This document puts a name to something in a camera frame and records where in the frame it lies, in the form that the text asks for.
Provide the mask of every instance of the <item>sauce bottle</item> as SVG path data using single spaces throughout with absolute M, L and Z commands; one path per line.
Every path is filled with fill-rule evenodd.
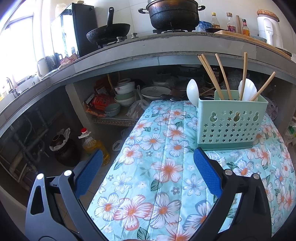
M 79 139 L 82 139 L 82 147 L 88 154 L 91 154 L 96 148 L 102 150 L 103 152 L 103 164 L 102 166 L 106 165 L 110 161 L 110 155 L 108 151 L 106 150 L 103 142 L 100 140 L 96 140 L 91 135 L 91 131 L 88 132 L 86 128 L 81 129 L 82 135 L 79 136 Z
M 232 19 L 232 13 L 228 12 L 226 14 L 227 14 L 227 19 L 228 19 L 228 21 L 227 21 L 228 31 L 236 33 L 237 29 L 236 29 L 234 21 Z
M 215 12 L 212 13 L 212 25 L 213 28 L 220 28 L 220 23 L 218 22 Z
M 243 23 L 242 34 L 250 37 L 250 30 L 247 26 L 247 21 L 245 19 L 243 19 L 242 23 Z

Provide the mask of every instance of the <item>white rice paddle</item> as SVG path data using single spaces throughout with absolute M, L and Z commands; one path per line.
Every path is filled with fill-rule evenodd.
M 190 102 L 195 106 L 198 107 L 198 99 L 200 98 L 200 93 L 198 90 L 198 86 L 194 79 L 191 79 L 187 85 L 187 97 Z
M 242 81 L 239 83 L 239 93 L 242 89 Z M 246 79 L 246 83 L 244 86 L 244 95 L 242 96 L 242 101 L 250 101 L 251 98 L 257 93 L 257 88 L 254 85 L 253 81 L 250 79 Z

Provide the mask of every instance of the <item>green plastic basket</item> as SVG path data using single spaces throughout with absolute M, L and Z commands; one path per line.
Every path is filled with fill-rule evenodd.
M 226 100 L 215 91 L 214 100 L 198 101 L 197 147 L 204 150 L 244 149 L 253 146 L 260 129 L 268 101 L 261 95 L 258 101 L 238 101 L 239 92 L 231 90 L 233 101 L 227 100 L 227 90 L 221 90 Z

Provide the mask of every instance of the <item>blue gripper pad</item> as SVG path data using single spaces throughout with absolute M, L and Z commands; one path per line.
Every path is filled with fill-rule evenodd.
M 211 194 L 219 198 L 222 194 L 221 179 L 208 162 L 207 157 L 197 148 L 194 151 L 193 160 Z
M 103 163 L 103 152 L 97 150 L 96 153 L 91 156 L 84 169 L 79 173 L 79 176 L 75 181 L 75 195 L 77 198 L 86 194 L 92 180 L 96 176 L 99 168 Z

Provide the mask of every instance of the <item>white mug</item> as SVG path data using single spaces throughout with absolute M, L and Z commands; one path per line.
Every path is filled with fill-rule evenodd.
M 45 58 L 41 58 L 37 62 L 37 72 L 40 79 L 43 78 L 49 72 Z

